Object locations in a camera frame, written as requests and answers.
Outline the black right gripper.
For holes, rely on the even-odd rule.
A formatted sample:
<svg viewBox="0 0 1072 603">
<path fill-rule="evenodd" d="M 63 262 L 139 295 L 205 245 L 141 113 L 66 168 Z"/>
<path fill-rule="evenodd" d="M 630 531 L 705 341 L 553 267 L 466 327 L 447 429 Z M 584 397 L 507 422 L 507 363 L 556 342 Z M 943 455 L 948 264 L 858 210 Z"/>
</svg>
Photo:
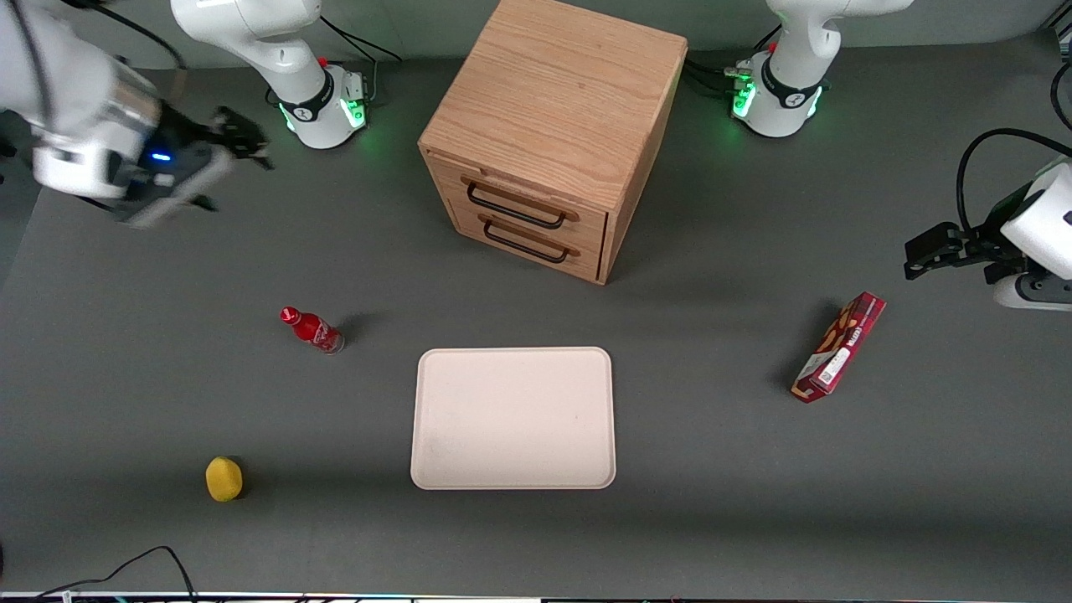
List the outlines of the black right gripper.
<svg viewBox="0 0 1072 603">
<path fill-rule="evenodd" d="M 230 173 L 233 160 L 250 160 L 273 170 L 268 138 L 253 120 L 227 106 L 218 106 L 210 122 L 200 123 L 163 104 L 157 130 L 146 139 L 138 159 L 139 183 L 218 182 Z"/>
</svg>

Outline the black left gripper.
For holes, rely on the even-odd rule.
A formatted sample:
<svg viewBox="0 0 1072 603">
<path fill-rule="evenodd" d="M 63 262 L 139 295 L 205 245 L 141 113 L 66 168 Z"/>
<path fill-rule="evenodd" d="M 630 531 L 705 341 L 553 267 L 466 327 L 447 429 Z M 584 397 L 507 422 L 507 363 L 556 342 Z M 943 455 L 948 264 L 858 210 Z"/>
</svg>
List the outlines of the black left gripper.
<svg viewBox="0 0 1072 603">
<path fill-rule="evenodd" d="M 1007 277 L 1041 279 L 1044 268 L 1026 256 L 1014 242 L 1003 235 L 1002 227 L 1011 218 L 1018 217 L 1026 209 L 1030 183 L 1015 188 L 1006 198 L 1000 198 L 979 224 L 972 225 L 967 217 L 966 202 L 962 203 L 962 230 L 968 236 L 967 254 L 987 263 L 984 278 L 989 286 L 995 286 Z M 961 229 L 952 222 L 938 223 L 915 235 L 904 244 L 904 278 L 911 281 L 926 273 L 941 268 L 961 267 L 964 256 L 964 237 Z"/>
</svg>

